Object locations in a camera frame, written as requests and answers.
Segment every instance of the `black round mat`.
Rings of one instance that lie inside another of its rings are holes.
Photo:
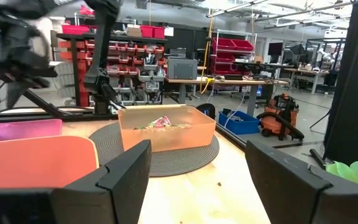
[[[99,163],[104,165],[124,152],[119,123],[107,125],[89,137],[96,145]],[[205,147],[153,152],[150,168],[151,177],[167,177],[186,174],[209,164],[219,153],[216,136]]]

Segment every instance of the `concrete floor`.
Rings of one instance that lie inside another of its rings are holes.
[[[278,88],[276,94],[281,94],[285,90],[283,88]],[[305,135],[302,146],[294,146],[295,143],[299,143],[298,140],[292,141],[291,138],[285,138],[284,141],[279,141],[278,137],[270,136],[268,138],[263,137],[261,134],[246,134],[241,135],[240,138],[243,140],[256,140],[260,141],[268,146],[279,146],[280,148],[277,150],[286,152],[292,156],[295,156],[305,162],[316,165],[315,161],[309,156],[309,150],[314,148],[318,152],[323,153],[323,139],[324,132],[326,129],[328,119],[323,119],[319,124],[317,124],[313,130],[310,130],[309,127],[323,117],[329,110],[331,106],[331,102],[333,100],[332,95],[320,95],[315,94],[312,95],[308,92],[299,91],[297,89],[288,91],[289,95],[296,99],[296,102],[299,104],[300,112],[298,114],[297,119],[297,128]],[[186,104],[188,105],[200,105],[205,103],[208,99],[210,92],[207,92],[203,95],[199,95],[200,99],[193,98],[192,100],[186,99]],[[64,106],[64,101],[67,98],[62,99],[58,94],[55,93],[39,93],[41,98],[43,98],[47,102],[53,103],[55,106]],[[6,91],[4,88],[0,91],[0,98],[6,98]],[[235,110],[239,103],[239,97],[230,97],[230,91],[227,92],[219,92],[217,95],[214,95],[210,99],[210,103],[212,103],[216,107],[216,111],[221,111],[223,108],[229,108]],[[164,98],[164,104],[175,104],[171,98]],[[22,97],[16,106],[35,106],[28,99]],[[5,102],[0,104],[0,110],[5,108]],[[245,112],[247,111],[247,102],[243,103],[240,107],[240,110]],[[259,109],[255,109],[254,116],[262,113],[264,111],[263,106]]]

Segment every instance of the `shop vacuum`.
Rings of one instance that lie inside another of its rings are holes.
[[[289,134],[293,140],[302,140],[305,136],[295,128],[298,112],[299,106],[294,98],[284,93],[275,96],[265,106],[265,112],[256,117],[260,120],[262,135],[269,137],[277,134],[278,140],[282,141]]]

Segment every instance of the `blue plastic bin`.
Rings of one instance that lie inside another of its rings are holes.
[[[234,121],[232,119],[227,122],[226,128],[233,132],[234,134],[255,134],[259,133],[259,120],[249,116],[246,113],[237,111],[234,116],[238,116],[244,121]],[[226,124],[228,117],[219,112],[219,121],[218,123],[224,126]]]

